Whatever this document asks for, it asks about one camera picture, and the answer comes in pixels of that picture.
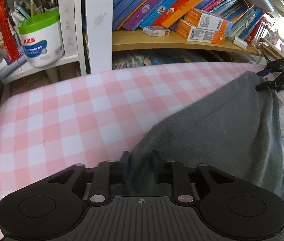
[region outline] pink checkered tablecloth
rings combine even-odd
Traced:
[[[75,163],[119,159],[150,128],[261,65],[183,63],[41,87],[0,107],[0,200]]]

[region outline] plastic container with green lid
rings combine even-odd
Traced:
[[[30,66],[43,67],[62,56],[64,48],[57,11],[35,15],[23,21],[18,30]]]

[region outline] pink book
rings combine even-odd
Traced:
[[[203,9],[203,11],[208,12],[212,10],[214,7],[218,6],[220,3],[223,3],[224,0],[215,0],[211,4],[209,4],[207,7]]]
[[[160,0],[147,0],[124,24],[123,28],[130,31],[136,23],[146,15]]]

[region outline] blue label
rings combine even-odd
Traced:
[[[23,45],[25,55],[29,58],[35,58],[41,54],[47,54],[47,41],[43,40],[33,45]]]

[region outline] pink and white checkered surface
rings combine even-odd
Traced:
[[[183,63],[108,71],[41,87],[0,108],[0,200],[75,163],[131,151],[151,127],[261,65]]]

